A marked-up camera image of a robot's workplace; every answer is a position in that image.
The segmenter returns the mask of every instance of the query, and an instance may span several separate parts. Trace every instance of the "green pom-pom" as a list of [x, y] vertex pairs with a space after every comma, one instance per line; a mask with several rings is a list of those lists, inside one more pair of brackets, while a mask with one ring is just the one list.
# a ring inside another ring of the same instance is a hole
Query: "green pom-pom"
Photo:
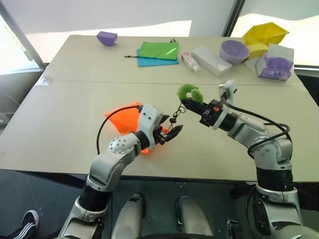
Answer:
[[184, 84], [178, 90], [178, 98], [179, 100], [187, 99], [187, 93], [191, 93], [191, 97], [193, 100], [203, 103], [204, 97], [202, 93], [199, 91], [198, 87], [192, 84]]
[[199, 103], [203, 103], [204, 102], [204, 96], [202, 95], [202, 93], [199, 91], [199, 89], [195, 89], [191, 91], [191, 97], [193, 98], [193, 100], [199, 102]]
[[178, 90], [178, 98], [180, 100], [187, 99], [187, 93], [191, 93], [191, 91], [195, 89], [198, 89], [198, 87], [192, 84], [182, 85]]

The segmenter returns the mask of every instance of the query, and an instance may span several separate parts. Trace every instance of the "orange fabric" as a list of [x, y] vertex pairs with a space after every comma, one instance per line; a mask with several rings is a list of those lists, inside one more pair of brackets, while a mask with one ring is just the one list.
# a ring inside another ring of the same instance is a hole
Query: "orange fabric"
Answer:
[[[140, 106], [141, 103], [140, 102], [134, 102], [132, 104], [129, 105], [125, 105], [122, 106], [123, 107], [129, 107], [129, 106]], [[108, 112], [106, 114], [104, 114], [105, 117], [109, 116], [112, 112]], [[134, 132], [136, 133], [136, 131], [138, 130], [138, 120], [139, 120], [139, 116], [140, 116], [140, 112], [138, 109], [127, 109], [127, 110], [123, 110], [120, 112], [117, 112], [115, 115], [113, 115], [112, 117], [109, 118], [109, 121], [112, 122], [112, 124], [115, 126], [115, 128], [118, 130], [118, 132], [121, 135], [130, 133], [130, 132]], [[168, 129], [163, 128], [162, 129], [164, 133], [168, 133]], [[141, 151], [142, 154], [148, 154], [149, 153], [149, 149], [143, 149]]]

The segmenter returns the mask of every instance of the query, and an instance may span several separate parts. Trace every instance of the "shoe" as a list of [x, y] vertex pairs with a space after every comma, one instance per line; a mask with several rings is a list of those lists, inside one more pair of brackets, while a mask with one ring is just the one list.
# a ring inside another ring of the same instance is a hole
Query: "shoe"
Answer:
[[22, 219], [21, 228], [14, 232], [12, 239], [35, 238], [39, 226], [39, 215], [35, 210], [27, 211]]

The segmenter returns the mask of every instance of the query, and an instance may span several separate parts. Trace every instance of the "small bottle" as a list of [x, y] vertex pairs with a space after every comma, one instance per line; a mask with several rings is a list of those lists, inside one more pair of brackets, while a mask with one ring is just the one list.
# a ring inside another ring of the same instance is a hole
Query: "small bottle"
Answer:
[[192, 58], [192, 56], [188, 52], [183, 52], [180, 56], [190, 69], [192, 69], [194, 72], [198, 71], [198, 63], [195, 61], [194, 58]]

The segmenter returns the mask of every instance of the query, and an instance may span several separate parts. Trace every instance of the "green folder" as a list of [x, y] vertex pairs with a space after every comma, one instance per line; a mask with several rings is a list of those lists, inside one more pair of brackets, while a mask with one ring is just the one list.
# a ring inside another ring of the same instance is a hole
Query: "green folder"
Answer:
[[143, 42], [140, 57], [176, 60], [178, 42]]

